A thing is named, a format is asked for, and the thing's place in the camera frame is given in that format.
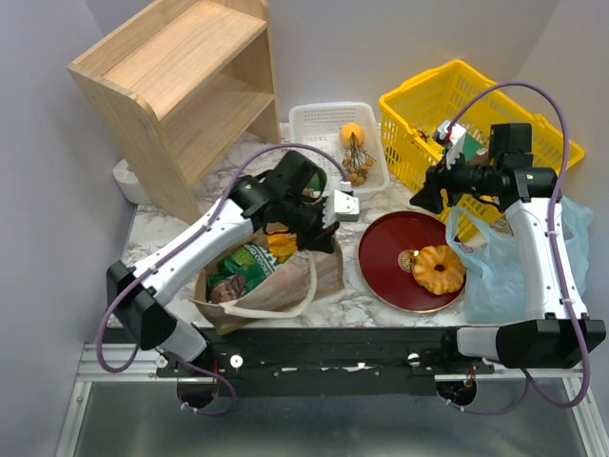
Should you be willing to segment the wooden shelf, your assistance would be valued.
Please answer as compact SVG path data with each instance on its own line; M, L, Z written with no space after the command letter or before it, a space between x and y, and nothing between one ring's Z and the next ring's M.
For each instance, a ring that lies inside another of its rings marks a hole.
M281 139L264 1L153 2L68 70L150 200L186 223L243 133Z

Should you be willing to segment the brown longan fruit bunch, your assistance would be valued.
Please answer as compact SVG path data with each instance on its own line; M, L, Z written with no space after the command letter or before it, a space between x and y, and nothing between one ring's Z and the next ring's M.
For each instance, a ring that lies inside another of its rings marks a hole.
M346 148L343 167L349 173L349 179L353 186L362 186L367 181L368 174L375 163L376 160L363 146L353 145Z

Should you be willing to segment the orange snack packet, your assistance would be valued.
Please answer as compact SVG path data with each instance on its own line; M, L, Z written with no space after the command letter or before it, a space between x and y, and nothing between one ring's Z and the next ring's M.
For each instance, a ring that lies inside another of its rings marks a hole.
M267 248L278 259L285 263L297 250L297 237L290 233L272 233L267 235Z

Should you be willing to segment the light blue plastic bag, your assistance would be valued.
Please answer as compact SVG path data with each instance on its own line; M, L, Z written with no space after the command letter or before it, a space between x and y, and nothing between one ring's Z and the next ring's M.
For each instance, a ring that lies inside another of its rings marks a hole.
M578 292L586 290L589 268L589 233L594 215L590 208L564 197L562 223L568 261ZM473 224L484 237L473 246L459 241L459 222ZM445 230L446 244L466 268L464 314L470 324L518 322L525 317L525 291L522 266L514 236L495 231L466 209L449 210Z

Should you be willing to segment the glazed ring doughnut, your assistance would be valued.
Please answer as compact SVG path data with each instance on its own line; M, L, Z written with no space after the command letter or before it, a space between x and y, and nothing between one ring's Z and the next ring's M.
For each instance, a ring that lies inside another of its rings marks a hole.
M428 246L415 257L412 275L417 284L430 293L444 295L461 289L465 267L449 246Z

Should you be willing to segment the green avocado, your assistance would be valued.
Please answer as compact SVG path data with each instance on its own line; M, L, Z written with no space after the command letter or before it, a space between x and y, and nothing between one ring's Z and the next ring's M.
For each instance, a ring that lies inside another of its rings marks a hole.
M323 195L327 183L327 177L323 170L316 171L304 188L309 196L318 198Z

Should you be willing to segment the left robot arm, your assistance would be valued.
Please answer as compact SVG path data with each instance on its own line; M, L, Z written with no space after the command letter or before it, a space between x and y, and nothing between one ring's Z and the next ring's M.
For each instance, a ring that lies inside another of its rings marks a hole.
M305 146L289 144L274 169L257 176L238 170L210 211L160 250L128 267L117 261L107 271L108 307L95 343L101 345L110 316L116 316L138 349L158 348L178 359L191 376L204 374L211 354L203 334L192 324L167 311L179 289L223 251L269 223L280 223L297 237L310 271L303 301L285 313L302 313L317 292L314 252L333 250L332 237L339 226L336 203L350 199L344 183L329 197L308 197L305 188L324 172L302 152Z

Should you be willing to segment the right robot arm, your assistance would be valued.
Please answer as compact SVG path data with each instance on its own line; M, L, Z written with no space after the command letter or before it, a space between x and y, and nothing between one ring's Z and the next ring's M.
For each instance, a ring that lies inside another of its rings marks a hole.
M472 357L507 368L572 368L606 337L580 299L562 234L559 179L551 168L533 164L532 128L527 123L490 129L488 165L463 158L467 131L444 121L433 135L443 146L441 161L425 174L412 205L441 213L469 194L499 201L517 242L525 292L524 320L499 327L463 327L438 349L440 366L462 371Z

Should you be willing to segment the brown paper bag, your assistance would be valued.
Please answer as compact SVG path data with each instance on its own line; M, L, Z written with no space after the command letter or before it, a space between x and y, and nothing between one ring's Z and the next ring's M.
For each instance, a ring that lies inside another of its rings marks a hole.
M344 287L343 253L338 241L333 238L333 252L296 251L247 295L238 300L212 303L207 298L207 277L217 272L220 260L248 243L268 250L261 232L226 249L200 271L191 298L195 307L221 335L256 321L296 318L314 300L325 298Z

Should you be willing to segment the orange fruit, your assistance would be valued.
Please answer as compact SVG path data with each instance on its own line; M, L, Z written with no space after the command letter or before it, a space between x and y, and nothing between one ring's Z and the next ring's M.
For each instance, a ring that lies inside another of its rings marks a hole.
M339 131L339 140L344 148L362 146L365 141L363 128L357 123L344 124Z

